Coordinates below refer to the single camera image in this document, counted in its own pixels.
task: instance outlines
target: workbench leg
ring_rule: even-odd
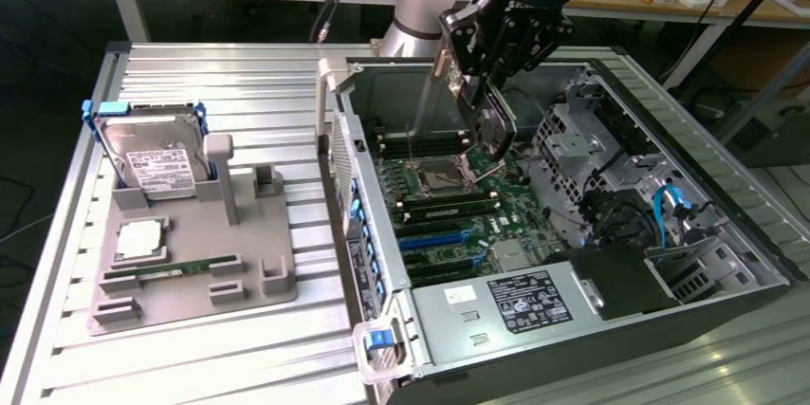
[[[663,82],[665,89],[675,87],[681,84],[681,82],[686,78],[686,75],[689,75],[690,71],[693,71],[693,68],[695,68],[695,65],[698,64],[699,60],[706,55],[706,51],[709,51],[709,48],[718,40],[718,37],[723,33],[725,28],[729,27],[729,24],[731,24],[729,20],[721,20],[718,24],[713,24],[706,28],[703,33],[699,35],[695,44],[693,45],[693,47],[689,48],[689,51],[686,52],[681,63],[677,65],[675,69],[673,70],[673,73],[670,73],[667,81]]]
[[[150,31],[147,30],[147,25],[143,21],[138,0],[115,0],[115,4],[118,5],[118,12],[122,15],[122,21],[124,22],[130,41],[140,43],[148,42]]]

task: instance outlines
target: floor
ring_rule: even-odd
[[[152,39],[163,42],[304,42],[308,28],[300,24],[311,24],[316,14],[316,5],[282,1],[140,2]],[[391,18],[390,7],[344,6],[330,41],[379,38]],[[662,25],[601,19],[577,18],[575,23],[570,45],[622,46],[651,74],[677,59],[694,30],[670,25],[662,31]],[[126,38],[112,0],[0,0],[0,365],[31,284],[27,268],[36,267],[48,232],[43,217],[56,208],[82,128],[82,101],[107,42]]]

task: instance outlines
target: aluminum extrusion table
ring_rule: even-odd
[[[251,163],[278,164],[286,179],[300,297],[107,336],[87,334],[112,172],[84,130],[0,383],[0,403],[366,402],[312,125],[316,60],[371,54],[365,45],[154,44],[108,54],[92,94],[96,102],[200,100],[211,131],[234,135],[232,173]],[[729,160],[641,67],[606,47],[563,47],[555,57],[603,61],[777,244],[806,267],[810,231],[749,171]],[[809,301],[808,290],[796,291],[687,345],[494,403],[805,403]]]

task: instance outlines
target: hard drive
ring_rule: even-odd
[[[143,189],[152,200],[196,195],[195,182],[212,178],[200,103],[106,101],[91,122],[122,187]]]

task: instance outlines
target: warning label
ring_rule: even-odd
[[[194,188],[194,174],[186,149],[128,152],[127,159],[138,184],[146,193]]]
[[[506,329],[513,334],[574,319],[547,271],[493,280],[487,284]]]

